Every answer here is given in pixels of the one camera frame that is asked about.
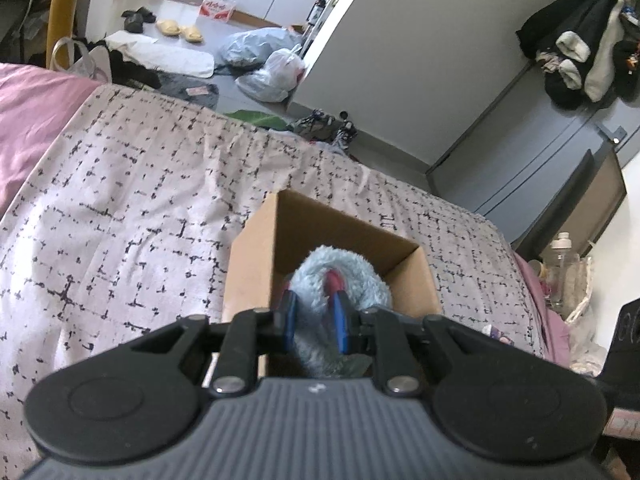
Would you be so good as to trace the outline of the patterned white bed cover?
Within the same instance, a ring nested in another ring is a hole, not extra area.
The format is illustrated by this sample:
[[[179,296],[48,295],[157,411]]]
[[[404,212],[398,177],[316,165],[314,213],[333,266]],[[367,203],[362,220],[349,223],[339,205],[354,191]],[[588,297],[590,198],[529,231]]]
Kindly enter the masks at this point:
[[[32,385],[180,316],[219,318],[232,242],[284,188],[419,243],[448,318],[546,354],[535,301],[488,220],[292,136],[102,86],[1,221],[3,478],[37,458],[22,423]]]

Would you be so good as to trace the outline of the clear plastic bag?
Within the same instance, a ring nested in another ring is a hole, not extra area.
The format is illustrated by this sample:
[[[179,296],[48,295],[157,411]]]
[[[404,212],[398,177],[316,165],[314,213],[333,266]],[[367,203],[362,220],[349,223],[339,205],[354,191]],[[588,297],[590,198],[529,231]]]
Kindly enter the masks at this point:
[[[244,94],[255,101],[263,103],[281,103],[288,98],[290,92],[275,86],[265,70],[254,70],[239,76],[235,84]]]

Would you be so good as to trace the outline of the blue grey garbage bag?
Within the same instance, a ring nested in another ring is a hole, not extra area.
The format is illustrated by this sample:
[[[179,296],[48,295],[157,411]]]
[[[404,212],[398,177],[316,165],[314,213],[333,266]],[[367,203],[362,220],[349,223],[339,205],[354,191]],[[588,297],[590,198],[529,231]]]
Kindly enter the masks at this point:
[[[218,49],[219,61],[232,68],[262,66],[267,58],[280,49],[292,50],[303,41],[295,30],[264,27],[237,32],[227,37]]]

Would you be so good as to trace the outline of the right yellow slipper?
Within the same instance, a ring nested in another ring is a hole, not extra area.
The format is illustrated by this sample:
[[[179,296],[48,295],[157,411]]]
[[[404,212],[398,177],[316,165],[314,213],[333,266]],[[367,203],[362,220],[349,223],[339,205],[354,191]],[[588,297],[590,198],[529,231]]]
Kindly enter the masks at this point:
[[[183,26],[180,34],[189,44],[201,44],[204,41],[202,33],[196,26]]]

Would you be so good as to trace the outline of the black slippers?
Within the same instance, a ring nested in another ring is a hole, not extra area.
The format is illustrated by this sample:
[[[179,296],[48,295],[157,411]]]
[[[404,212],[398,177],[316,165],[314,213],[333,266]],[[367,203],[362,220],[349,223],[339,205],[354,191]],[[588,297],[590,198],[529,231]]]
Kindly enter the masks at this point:
[[[142,6],[138,10],[126,10],[122,12],[124,19],[124,31],[130,34],[142,34],[145,24],[154,24],[156,15]]]

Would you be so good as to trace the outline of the bottled water pack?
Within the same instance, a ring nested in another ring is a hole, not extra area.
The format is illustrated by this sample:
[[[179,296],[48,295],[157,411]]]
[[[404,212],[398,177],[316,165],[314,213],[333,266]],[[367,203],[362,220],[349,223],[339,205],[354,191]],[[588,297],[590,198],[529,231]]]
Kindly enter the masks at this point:
[[[236,0],[203,0],[198,14],[214,21],[228,23],[236,7]]]

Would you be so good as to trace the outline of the hanging clothes pile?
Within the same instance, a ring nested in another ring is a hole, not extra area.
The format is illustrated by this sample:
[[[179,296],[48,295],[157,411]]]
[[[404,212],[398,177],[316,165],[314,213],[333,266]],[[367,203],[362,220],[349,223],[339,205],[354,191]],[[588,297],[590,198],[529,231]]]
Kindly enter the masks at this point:
[[[544,90],[561,110],[600,102],[614,81],[614,47],[623,10],[634,0],[555,0],[516,32],[526,58],[544,72]]]

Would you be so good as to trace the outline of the blue printed packet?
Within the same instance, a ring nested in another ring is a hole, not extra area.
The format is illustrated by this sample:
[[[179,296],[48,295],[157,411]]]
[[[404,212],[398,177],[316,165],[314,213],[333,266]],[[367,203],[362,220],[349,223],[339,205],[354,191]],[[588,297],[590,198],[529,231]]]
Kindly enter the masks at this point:
[[[499,330],[495,325],[487,324],[482,328],[482,333],[491,338],[502,342],[503,344],[508,344],[509,346],[514,346],[514,341],[502,330]]]

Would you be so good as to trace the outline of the green leaf object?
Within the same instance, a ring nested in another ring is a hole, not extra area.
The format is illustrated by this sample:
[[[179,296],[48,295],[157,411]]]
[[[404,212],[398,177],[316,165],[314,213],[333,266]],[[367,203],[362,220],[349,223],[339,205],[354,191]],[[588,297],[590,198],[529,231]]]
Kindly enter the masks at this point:
[[[286,131],[290,125],[277,115],[260,112],[259,110],[236,110],[235,112],[227,113],[226,116],[239,122],[248,122],[255,127],[277,131]]]

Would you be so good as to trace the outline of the white floor mat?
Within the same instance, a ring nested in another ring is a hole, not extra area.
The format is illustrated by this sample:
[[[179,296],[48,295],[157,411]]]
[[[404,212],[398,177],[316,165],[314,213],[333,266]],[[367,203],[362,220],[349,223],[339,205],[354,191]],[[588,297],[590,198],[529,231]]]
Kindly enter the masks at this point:
[[[215,59],[208,52],[159,44],[156,38],[124,30],[104,38],[106,46],[122,54],[125,61],[148,70],[208,79],[214,76]]]

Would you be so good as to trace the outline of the pair of sneakers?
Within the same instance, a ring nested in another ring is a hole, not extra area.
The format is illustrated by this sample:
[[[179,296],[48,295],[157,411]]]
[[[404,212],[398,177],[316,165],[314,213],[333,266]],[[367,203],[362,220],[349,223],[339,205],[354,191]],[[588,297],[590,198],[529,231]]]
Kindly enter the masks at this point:
[[[358,134],[346,110],[342,110],[337,117],[323,110],[313,110],[306,117],[292,122],[290,130],[310,143],[343,155],[348,154],[349,145]]]

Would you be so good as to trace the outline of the brown cardboard box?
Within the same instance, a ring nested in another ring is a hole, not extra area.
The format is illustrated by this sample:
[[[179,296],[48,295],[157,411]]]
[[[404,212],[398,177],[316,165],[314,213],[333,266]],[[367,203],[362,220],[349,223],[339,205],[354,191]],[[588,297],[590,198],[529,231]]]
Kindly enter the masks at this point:
[[[277,307],[293,272],[320,246],[366,258],[390,288],[393,310],[408,318],[442,313],[422,247],[302,194],[270,194],[231,247],[224,320],[253,308]],[[287,356],[268,359],[271,374],[306,376]]]

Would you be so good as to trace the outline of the spray bottle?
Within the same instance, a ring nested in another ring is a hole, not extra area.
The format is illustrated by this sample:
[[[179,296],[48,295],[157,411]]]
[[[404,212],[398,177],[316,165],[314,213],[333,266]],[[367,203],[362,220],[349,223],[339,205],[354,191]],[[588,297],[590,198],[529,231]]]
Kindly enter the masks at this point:
[[[314,5],[312,6],[306,18],[308,27],[314,27],[314,25],[318,23],[318,19],[326,8],[326,4],[328,3],[328,1],[329,0],[316,0],[314,2]]]

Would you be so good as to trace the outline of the clear plastic bottle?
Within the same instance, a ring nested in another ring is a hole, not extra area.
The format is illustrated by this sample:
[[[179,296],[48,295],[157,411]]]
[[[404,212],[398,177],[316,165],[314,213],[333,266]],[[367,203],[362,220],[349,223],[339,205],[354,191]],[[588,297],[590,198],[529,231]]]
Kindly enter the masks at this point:
[[[574,251],[569,232],[559,232],[542,254],[544,290],[550,308],[566,318],[572,310],[570,296],[575,289],[580,257]]]

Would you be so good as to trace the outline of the white red plastic bag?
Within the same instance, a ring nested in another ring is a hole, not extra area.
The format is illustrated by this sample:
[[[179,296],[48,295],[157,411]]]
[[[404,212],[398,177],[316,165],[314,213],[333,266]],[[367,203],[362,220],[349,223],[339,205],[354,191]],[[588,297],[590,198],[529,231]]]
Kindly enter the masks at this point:
[[[267,84],[283,91],[294,90],[306,72],[304,60],[298,55],[299,46],[279,49],[270,54],[264,65]]]

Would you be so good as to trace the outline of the grey door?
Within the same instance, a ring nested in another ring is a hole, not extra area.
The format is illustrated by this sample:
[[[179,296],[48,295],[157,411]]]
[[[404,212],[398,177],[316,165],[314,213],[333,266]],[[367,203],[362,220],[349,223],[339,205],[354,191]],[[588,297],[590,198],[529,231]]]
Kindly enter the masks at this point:
[[[491,221],[512,242],[534,222],[588,152],[639,151],[639,99],[612,94],[574,112],[556,108],[532,67],[427,175],[434,192]]]

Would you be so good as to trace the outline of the pink bed sheet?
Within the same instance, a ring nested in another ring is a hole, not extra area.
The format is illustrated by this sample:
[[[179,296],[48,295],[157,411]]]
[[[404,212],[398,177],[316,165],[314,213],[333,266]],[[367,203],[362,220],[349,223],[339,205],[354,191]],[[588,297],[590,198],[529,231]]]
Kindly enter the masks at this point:
[[[5,214],[41,159],[99,81],[45,68],[1,65],[1,212]]]

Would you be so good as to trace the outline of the yellow edged table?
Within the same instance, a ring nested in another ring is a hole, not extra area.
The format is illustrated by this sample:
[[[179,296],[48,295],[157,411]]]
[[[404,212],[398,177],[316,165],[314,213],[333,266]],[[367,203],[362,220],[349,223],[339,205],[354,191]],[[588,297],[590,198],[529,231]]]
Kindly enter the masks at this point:
[[[77,0],[51,0],[47,29],[47,68],[51,68],[55,60],[53,49],[58,40],[72,36],[76,6]]]

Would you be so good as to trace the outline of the dark framed board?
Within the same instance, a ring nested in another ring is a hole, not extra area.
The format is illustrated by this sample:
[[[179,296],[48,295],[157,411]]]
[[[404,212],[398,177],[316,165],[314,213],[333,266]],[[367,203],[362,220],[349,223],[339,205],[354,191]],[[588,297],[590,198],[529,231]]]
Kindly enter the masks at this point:
[[[550,252],[552,240],[567,232],[574,252],[585,257],[626,195],[614,150],[605,145],[595,153],[588,151],[534,223],[512,243],[512,248],[525,260],[541,260]]]

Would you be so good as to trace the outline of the white tote bag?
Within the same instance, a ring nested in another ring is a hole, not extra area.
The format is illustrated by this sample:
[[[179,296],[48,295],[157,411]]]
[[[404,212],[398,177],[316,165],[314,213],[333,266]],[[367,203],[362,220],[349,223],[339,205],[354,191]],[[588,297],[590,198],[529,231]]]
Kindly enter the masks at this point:
[[[99,82],[112,81],[110,51],[97,46],[89,50],[85,44],[70,37],[59,39],[51,53],[50,70],[68,73]]]

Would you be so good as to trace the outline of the light blue fluffy plush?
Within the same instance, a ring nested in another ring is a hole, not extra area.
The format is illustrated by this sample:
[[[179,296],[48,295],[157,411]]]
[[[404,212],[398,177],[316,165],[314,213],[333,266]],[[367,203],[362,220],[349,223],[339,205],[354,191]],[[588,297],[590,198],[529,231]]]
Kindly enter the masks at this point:
[[[393,307],[390,288],[366,258],[330,246],[314,249],[290,279],[290,289],[300,301],[293,360],[308,377],[359,378],[367,373],[372,360],[368,356],[344,356],[338,352],[328,289],[330,272],[341,279],[355,309]]]

